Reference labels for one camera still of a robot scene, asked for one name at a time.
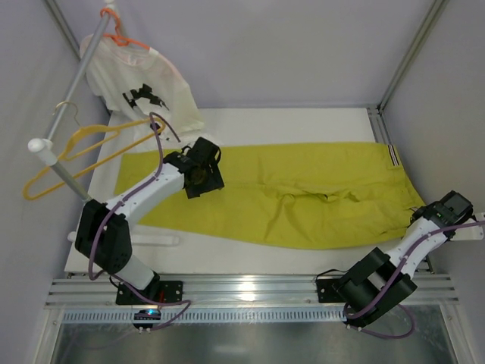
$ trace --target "white wall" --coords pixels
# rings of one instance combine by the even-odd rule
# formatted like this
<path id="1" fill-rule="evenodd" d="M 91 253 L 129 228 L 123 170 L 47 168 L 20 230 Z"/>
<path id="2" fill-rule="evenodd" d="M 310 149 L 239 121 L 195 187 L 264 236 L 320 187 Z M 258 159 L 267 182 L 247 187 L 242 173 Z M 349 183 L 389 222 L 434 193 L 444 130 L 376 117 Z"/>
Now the white wall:
<path id="1" fill-rule="evenodd" d="M 101 0 L 58 0 L 76 37 Z M 431 0 L 117 0 L 202 108 L 376 104 Z"/>
<path id="2" fill-rule="evenodd" d="M 386 110 L 402 159 L 426 201 L 451 189 L 485 211 L 485 2 L 449 2 Z M 485 241 L 447 243 L 433 256 L 448 271 L 476 338 L 485 336 Z M 485 358 L 485 347 L 480 347 Z"/>
<path id="3" fill-rule="evenodd" d="M 67 189 L 35 202 L 23 199 L 22 186 L 42 167 L 27 142 L 43 135 L 77 60 L 40 0 L 2 2 L 0 49 L 0 362 L 19 364 L 31 362 L 42 307 L 62 272 L 65 237 L 80 211 Z M 81 121 L 107 118 L 86 84 L 75 101 Z M 73 121 L 66 123 L 55 142 L 65 143 L 74 131 Z"/>

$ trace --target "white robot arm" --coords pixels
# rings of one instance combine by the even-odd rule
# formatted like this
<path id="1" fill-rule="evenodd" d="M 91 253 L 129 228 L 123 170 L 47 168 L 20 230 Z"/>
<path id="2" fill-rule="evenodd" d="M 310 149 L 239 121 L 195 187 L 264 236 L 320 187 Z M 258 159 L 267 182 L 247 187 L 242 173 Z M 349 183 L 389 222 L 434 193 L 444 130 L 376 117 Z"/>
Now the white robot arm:
<path id="1" fill-rule="evenodd" d="M 192 148 L 184 150 L 185 154 L 172 152 L 166 155 L 161 170 L 154 171 L 106 203 L 94 199 L 88 201 L 83 207 L 74 244 L 87 258 L 94 253 L 91 261 L 152 301 L 157 301 L 162 291 L 160 277 L 133 255 L 130 228 L 174 193 L 185 190 L 191 199 L 224 187 L 217 166 L 221 151 L 215 144 L 198 138 Z M 136 304 L 142 301 L 124 302 Z"/>
<path id="2" fill-rule="evenodd" d="M 341 278 L 317 280 L 319 302 L 329 298 L 350 309 L 347 323 L 363 328 L 413 293 L 418 264 L 432 250 L 466 228 L 461 239 L 482 239 L 483 214 L 473 215 L 470 201 L 455 191 L 417 210 L 406 235 L 389 252 L 378 247 L 352 266 Z"/>

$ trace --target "white t-shirt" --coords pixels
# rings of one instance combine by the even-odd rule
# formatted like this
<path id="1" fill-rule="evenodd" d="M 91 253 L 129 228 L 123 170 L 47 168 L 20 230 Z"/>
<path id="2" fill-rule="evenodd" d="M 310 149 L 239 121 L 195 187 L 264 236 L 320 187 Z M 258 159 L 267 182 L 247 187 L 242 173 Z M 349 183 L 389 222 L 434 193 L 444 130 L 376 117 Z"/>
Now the white t-shirt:
<path id="1" fill-rule="evenodd" d="M 92 36 L 80 45 L 84 54 Z M 154 49 L 120 47 L 110 38 L 103 38 L 86 71 L 89 87 L 102 96 L 109 110 L 120 111 L 130 120 L 146 118 L 156 112 L 167 120 L 178 134 L 201 130 L 202 116 L 190 92 L 189 84 L 164 56 Z M 133 128 L 133 140 L 148 135 L 149 124 Z M 166 127 L 163 140 L 174 135 Z M 156 149 L 154 139 L 137 150 Z"/>

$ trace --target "yellow pants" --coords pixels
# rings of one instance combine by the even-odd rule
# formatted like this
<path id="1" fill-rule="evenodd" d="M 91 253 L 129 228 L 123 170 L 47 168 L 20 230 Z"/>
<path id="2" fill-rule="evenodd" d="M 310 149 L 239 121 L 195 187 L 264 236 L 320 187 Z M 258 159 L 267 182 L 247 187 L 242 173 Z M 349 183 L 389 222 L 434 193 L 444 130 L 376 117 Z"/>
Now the yellow pants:
<path id="1" fill-rule="evenodd" d="M 332 249 L 401 237 L 423 202 L 392 146 L 306 143 L 224 147 L 225 188 L 181 191 L 140 224 L 298 249 Z M 152 172 L 158 152 L 126 154 L 115 193 Z"/>

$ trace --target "metal hanger hook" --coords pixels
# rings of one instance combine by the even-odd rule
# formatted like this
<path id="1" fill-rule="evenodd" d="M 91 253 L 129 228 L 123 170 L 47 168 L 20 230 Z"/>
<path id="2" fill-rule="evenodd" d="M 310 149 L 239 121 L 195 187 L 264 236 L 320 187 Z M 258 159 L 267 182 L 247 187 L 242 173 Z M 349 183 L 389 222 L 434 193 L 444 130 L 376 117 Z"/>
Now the metal hanger hook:
<path id="1" fill-rule="evenodd" d="M 58 108 L 62 105 L 72 105 L 74 106 L 74 108 L 76 109 L 76 112 L 74 113 L 74 121 L 76 121 L 76 124 L 78 127 L 81 127 L 81 124 L 80 122 L 77 120 L 76 116 L 77 116 L 77 112 L 79 111 L 79 109 L 77 108 L 77 105 L 75 102 L 72 102 L 72 101 L 63 101 L 63 102 L 59 102 L 55 108 L 54 108 L 54 112 L 52 114 L 55 114 L 55 112 L 58 110 Z"/>

